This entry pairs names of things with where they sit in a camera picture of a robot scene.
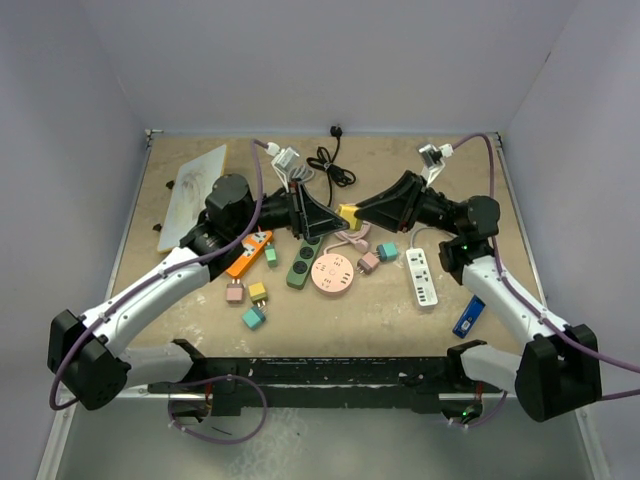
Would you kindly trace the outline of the yellow usb charger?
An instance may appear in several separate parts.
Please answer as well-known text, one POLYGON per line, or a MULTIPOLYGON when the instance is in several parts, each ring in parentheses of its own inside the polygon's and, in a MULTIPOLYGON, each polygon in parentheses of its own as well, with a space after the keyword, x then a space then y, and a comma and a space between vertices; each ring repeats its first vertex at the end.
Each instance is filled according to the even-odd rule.
POLYGON ((356 216, 358 210, 359 207, 355 204, 340 204, 337 209, 339 216, 348 223, 352 231, 360 230, 363 225, 363 221, 356 216))

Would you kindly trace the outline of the teal usb charger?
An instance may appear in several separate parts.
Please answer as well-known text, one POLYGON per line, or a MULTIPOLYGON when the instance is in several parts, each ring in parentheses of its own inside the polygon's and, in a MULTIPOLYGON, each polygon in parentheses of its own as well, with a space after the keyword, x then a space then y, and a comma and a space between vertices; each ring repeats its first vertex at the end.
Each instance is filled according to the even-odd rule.
POLYGON ((394 242, 385 242, 376 246, 376 256, 380 262, 393 262, 398 257, 398 249, 394 242))

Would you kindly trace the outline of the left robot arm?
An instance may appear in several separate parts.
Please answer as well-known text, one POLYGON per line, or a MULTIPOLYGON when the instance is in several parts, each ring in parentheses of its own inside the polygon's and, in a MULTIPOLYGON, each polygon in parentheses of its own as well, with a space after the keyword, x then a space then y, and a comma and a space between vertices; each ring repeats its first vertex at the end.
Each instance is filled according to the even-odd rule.
POLYGON ((204 365, 182 341, 133 349, 132 340, 183 297, 222 275, 244 253, 244 238, 258 230, 286 228, 296 238, 313 239, 343 231, 346 220, 293 182, 280 196, 253 194, 239 174, 218 178, 196 225, 178 247, 150 272, 115 297, 75 315, 69 310, 51 322, 47 366, 54 375, 52 409, 65 386, 88 410, 99 409, 122 390, 174 383, 184 392, 202 387, 204 365))

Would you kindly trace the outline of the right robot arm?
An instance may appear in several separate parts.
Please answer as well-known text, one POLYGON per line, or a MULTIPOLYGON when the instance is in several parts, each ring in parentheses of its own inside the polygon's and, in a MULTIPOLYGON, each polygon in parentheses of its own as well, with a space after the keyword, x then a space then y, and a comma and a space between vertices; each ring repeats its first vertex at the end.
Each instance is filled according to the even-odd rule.
POLYGON ((439 245, 442 269, 477 296, 522 345, 519 355, 472 341, 447 351, 446 383, 467 391, 478 381, 514 394, 527 415, 544 422, 602 399, 598 343, 532 296, 503 266, 490 241, 499 232, 499 203, 485 195, 461 202, 404 172, 390 188, 356 205, 357 218, 390 232, 420 223, 452 234, 439 245))

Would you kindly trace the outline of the green charger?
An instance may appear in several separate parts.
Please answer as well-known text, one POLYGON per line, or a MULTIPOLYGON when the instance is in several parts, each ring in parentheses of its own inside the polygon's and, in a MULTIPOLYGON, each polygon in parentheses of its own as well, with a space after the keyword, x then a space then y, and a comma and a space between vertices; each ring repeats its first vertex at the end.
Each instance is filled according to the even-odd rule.
POLYGON ((269 268, 276 268, 278 266, 279 260, 273 244, 269 243, 265 246, 264 255, 269 268))

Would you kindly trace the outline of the pink round power strip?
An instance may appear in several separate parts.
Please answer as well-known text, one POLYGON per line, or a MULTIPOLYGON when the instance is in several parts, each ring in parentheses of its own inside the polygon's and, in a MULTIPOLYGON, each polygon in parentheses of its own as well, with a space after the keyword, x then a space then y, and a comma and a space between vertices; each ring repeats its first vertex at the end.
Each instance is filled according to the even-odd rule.
POLYGON ((318 257, 311 267, 311 281, 324 296, 344 295, 354 280, 354 267, 343 255, 327 253, 318 257))

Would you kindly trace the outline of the green power strip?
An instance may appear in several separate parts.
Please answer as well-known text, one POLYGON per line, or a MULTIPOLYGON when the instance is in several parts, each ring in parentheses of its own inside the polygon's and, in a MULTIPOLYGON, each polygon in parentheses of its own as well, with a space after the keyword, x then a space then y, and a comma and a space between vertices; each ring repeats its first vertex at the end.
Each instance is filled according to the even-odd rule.
POLYGON ((321 249, 323 237, 303 240, 293 263, 286 275, 286 285, 295 290, 302 290, 309 278, 311 267, 321 249))

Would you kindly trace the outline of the orange power strip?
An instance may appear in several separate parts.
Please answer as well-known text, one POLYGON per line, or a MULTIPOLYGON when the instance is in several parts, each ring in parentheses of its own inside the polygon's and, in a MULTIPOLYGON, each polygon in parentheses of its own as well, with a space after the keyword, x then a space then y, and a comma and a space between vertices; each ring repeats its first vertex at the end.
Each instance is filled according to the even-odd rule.
POLYGON ((234 261, 226 273, 232 279, 242 278, 264 252, 272 238, 273 232, 270 230, 258 231, 246 236, 242 241, 244 248, 242 255, 234 261))

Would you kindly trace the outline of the pink charger near round strip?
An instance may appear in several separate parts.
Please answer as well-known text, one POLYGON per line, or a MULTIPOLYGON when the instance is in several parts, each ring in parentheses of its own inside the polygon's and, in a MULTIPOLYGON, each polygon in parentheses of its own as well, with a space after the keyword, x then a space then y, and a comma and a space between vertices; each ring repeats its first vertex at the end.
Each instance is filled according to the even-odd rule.
POLYGON ((371 275, 380 265, 378 256, 372 252, 365 253, 357 261, 357 271, 364 275, 371 275))

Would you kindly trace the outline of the white power strip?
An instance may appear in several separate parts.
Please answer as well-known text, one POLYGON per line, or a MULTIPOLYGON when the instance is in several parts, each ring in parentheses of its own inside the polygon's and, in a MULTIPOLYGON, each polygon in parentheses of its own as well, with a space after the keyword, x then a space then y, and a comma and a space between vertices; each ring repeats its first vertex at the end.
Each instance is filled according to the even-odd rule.
POLYGON ((438 297, 424 250, 422 248, 409 248, 405 253, 405 257, 418 307, 422 310, 433 309, 438 304, 438 297))

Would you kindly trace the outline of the yellow charger front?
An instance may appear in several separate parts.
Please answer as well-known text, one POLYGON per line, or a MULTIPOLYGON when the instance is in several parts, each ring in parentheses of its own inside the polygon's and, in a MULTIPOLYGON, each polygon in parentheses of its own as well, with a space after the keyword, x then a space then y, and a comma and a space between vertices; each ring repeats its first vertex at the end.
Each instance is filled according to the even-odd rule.
POLYGON ((268 300, 267 289, 263 282, 255 282, 248 286, 248 294, 252 303, 259 304, 268 300))

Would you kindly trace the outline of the pink charger front left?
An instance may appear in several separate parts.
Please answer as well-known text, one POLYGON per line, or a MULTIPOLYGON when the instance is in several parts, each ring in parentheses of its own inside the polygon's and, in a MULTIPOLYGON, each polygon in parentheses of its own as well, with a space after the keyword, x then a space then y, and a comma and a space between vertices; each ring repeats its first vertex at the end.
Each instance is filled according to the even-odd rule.
POLYGON ((228 283, 225 290, 226 302, 230 305, 240 305, 244 302, 244 285, 239 279, 228 283))

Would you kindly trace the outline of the teal charger front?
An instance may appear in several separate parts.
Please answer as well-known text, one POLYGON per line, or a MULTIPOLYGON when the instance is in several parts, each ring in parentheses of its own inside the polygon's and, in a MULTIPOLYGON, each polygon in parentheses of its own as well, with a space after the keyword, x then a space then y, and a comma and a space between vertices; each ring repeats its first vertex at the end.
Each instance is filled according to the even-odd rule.
POLYGON ((261 307, 254 305, 241 316, 241 319, 250 330, 254 331, 265 323, 266 315, 261 307))

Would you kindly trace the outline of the white yellow drawing board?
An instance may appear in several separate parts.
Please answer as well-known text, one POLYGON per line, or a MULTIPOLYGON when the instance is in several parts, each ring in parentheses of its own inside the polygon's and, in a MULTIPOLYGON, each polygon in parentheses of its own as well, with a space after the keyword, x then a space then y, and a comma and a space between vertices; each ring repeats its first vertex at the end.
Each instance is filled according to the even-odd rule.
POLYGON ((227 145, 223 144, 179 168, 160 230, 158 253, 167 253, 178 247, 180 240, 197 224, 205 198, 224 172, 226 156, 227 145))

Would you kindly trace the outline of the blue box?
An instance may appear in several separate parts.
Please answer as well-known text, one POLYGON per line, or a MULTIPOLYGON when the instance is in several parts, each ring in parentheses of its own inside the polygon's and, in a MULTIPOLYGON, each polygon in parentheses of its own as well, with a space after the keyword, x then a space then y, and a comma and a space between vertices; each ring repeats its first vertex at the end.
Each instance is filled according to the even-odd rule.
POLYGON ((464 339, 481 316, 484 308, 485 303, 478 296, 473 296, 455 323, 452 333, 458 338, 464 339))

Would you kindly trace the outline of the black base frame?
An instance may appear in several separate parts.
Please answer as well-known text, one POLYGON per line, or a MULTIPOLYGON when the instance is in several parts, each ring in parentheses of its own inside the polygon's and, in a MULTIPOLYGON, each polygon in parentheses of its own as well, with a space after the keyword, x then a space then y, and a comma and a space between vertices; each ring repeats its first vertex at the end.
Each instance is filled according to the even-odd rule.
POLYGON ((206 357, 185 340, 176 342, 193 365, 182 380, 156 381, 155 394, 204 394, 212 416, 236 416, 262 406, 257 384, 271 408, 402 409, 443 414, 465 423, 484 412, 483 387, 453 372, 445 357, 206 357))

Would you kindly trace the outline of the aluminium rail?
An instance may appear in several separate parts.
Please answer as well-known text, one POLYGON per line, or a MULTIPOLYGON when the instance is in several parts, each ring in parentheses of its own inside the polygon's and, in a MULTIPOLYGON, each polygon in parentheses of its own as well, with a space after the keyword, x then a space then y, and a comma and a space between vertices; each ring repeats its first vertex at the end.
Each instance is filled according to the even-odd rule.
POLYGON ((127 392, 101 410, 75 405, 54 415, 38 479, 125 479, 157 425, 162 398, 127 392))

